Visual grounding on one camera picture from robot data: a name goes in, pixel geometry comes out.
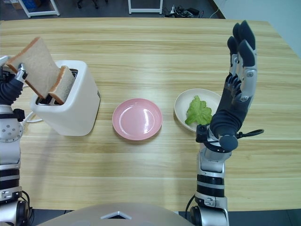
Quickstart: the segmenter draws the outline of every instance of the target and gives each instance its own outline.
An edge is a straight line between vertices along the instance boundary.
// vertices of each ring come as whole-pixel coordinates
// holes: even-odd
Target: toast
[[[17,73],[20,63],[25,64],[28,74],[25,82],[40,98],[45,99],[57,81],[60,68],[56,66],[41,37],[32,40],[19,54],[10,58],[6,65]]]
[[[67,66],[62,66],[56,83],[49,91],[49,95],[52,96],[60,105],[64,104],[70,93],[74,80],[75,78],[70,69]]]

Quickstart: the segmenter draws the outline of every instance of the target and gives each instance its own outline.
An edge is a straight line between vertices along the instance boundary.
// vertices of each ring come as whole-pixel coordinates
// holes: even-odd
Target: green lettuce
[[[185,120],[185,123],[187,125],[190,125],[193,122],[202,125],[209,124],[212,119],[211,112],[211,108],[206,106],[206,101],[200,100],[198,96],[195,96],[187,110],[187,119]]]

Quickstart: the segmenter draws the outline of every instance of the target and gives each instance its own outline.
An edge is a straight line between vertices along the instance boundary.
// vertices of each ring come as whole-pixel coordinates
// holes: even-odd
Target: wooden table
[[[34,208],[74,210],[107,202],[145,202],[184,210],[196,190],[195,135],[174,116],[183,91],[221,94],[229,69],[227,39],[236,21],[169,18],[56,18],[4,21],[1,54],[15,55],[41,36],[54,60],[85,61],[102,100],[93,131],[63,137],[44,122],[21,140],[21,185]],[[226,161],[229,210],[301,208],[301,60],[266,22],[250,22],[258,49],[257,90]],[[14,104],[30,112],[26,88]],[[155,102],[164,122],[153,138],[118,136],[111,117],[119,103]]]

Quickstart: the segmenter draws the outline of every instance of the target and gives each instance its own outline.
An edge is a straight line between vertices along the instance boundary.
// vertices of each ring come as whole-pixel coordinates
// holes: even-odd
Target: toaster
[[[42,99],[34,94],[31,110],[61,135],[84,136],[93,128],[101,94],[85,62],[60,60],[56,65],[68,66],[75,77],[67,100],[59,105],[50,95]]]

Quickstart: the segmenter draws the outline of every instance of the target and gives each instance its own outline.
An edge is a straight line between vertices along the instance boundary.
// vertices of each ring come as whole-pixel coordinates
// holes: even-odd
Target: chair leg
[[[95,8],[98,9],[98,5],[96,3],[96,0],[92,0],[94,2]]]
[[[80,5],[80,4],[81,4],[82,1],[83,1],[83,0],[79,0],[79,1],[77,2],[77,7],[78,7],[78,8],[81,8],[81,5]]]

